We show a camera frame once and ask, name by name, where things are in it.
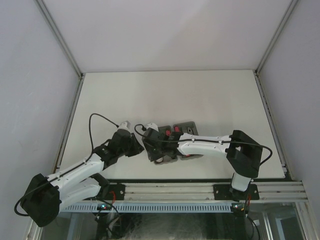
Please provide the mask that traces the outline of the black tape roll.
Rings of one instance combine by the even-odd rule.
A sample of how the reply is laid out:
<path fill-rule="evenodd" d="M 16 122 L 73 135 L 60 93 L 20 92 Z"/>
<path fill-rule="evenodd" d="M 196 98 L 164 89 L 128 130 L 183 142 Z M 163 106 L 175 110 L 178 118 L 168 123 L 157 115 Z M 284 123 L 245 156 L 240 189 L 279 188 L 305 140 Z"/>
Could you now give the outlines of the black tape roll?
<path fill-rule="evenodd" d="M 156 162 L 157 164 L 159 164 L 159 163 L 162 163 L 162 162 L 163 162 L 163 160 L 164 160 L 164 158 L 163 158 L 163 157 L 161 157 L 161 158 L 159 158 L 159 159 L 155 160 L 155 162 Z"/>

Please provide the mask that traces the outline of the grey plastic tool case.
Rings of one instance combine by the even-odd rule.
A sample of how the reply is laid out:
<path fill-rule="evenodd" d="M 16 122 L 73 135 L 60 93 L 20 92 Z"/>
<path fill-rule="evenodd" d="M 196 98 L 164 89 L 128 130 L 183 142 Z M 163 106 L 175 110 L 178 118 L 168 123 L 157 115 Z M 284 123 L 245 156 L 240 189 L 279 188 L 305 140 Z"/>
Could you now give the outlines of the grey plastic tool case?
<path fill-rule="evenodd" d="M 155 123 L 149 123 L 146 125 L 145 134 L 149 138 L 143 139 L 148 159 L 156 165 L 176 162 L 178 159 L 189 160 L 201 157 L 200 154 L 184 154 L 178 151 L 178 137 L 182 134 L 198 134 L 193 121 L 160 127 Z"/>

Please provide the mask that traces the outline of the red screwdriver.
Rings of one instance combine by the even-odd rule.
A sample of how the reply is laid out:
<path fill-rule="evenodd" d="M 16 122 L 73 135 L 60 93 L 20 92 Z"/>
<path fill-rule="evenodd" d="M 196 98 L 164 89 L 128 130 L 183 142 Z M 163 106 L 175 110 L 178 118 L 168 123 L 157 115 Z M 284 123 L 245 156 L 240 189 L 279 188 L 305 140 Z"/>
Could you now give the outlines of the red screwdriver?
<path fill-rule="evenodd" d="M 175 132 L 180 132 L 181 130 L 180 130 L 180 128 L 178 126 L 174 126 L 174 131 Z"/>

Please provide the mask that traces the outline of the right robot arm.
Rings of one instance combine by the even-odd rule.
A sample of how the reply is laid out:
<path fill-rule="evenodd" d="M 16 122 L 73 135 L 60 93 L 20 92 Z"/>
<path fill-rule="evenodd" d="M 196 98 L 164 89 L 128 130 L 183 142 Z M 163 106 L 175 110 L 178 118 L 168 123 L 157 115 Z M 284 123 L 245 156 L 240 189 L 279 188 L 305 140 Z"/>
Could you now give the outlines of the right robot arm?
<path fill-rule="evenodd" d="M 199 136 L 173 131 L 170 135 L 148 128 L 141 140 L 150 161 L 164 156 L 201 155 L 225 159 L 234 170 L 229 187 L 230 195 L 237 200 L 248 193 L 252 179 L 259 175 L 263 146 L 240 130 L 225 136 Z"/>

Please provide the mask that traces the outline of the red utility knife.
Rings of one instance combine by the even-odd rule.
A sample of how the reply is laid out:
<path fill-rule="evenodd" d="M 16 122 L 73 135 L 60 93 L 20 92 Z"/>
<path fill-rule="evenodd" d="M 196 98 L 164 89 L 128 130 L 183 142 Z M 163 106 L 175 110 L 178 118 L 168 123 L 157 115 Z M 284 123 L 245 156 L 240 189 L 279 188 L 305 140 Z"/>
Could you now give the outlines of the red utility knife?
<path fill-rule="evenodd" d="M 167 130 L 165 131 L 165 135 L 169 137 L 169 136 L 171 135 L 171 131 L 167 129 Z"/>

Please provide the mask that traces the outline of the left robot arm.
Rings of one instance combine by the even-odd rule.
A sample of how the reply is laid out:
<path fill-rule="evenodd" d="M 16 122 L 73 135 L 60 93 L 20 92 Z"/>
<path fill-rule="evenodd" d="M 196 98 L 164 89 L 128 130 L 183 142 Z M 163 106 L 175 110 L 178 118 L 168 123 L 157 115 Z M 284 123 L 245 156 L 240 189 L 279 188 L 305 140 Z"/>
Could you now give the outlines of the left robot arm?
<path fill-rule="evenodd" d="M 133 157 L 143 151 L 133 133 L 119 129 L 80 162 L 48 176 L 41 173 L 34 176 L 20 206 L 39 227 L 45 227 L 70 205 L 88 198 L 106 199 L 110 183 L 101 172 L 119 158 Z"/>

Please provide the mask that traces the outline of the red black pliers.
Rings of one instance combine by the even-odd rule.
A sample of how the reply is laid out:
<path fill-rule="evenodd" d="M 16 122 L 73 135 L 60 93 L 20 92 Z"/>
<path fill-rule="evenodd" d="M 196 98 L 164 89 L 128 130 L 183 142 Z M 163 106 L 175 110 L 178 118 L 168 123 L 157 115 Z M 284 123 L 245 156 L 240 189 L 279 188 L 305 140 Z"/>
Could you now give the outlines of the red black pliers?
<path fill-rule="evenodd" d="M 190 135 L 194 135 L 194 134 L 195 134 L 192 127 L 188 127 L 188 128 L 187 128 L 187 132 L 188 132 Z"/>

